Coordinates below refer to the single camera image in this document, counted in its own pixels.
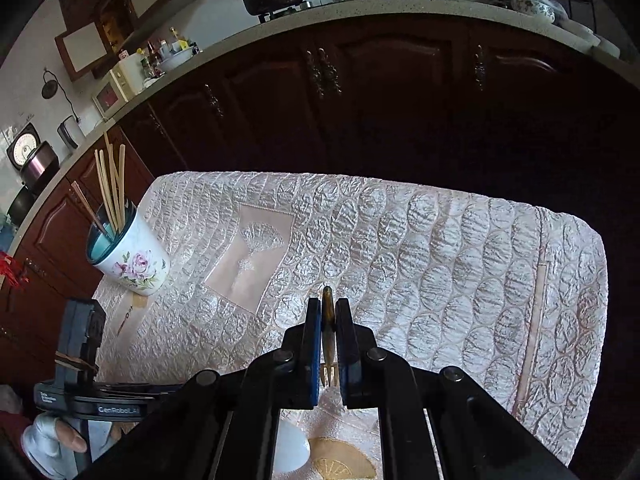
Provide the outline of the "left gloved hand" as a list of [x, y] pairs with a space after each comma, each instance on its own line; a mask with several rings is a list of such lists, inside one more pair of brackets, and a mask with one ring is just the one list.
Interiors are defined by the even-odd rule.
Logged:
[[73, 479], [78, 475], [75, 455], [102, 456], [124, 432], [116, 422], [89, 420], [89, 441], [62, 418], [40, 414], [21, 435], [21, 448], [29, 461], [48, 479]]

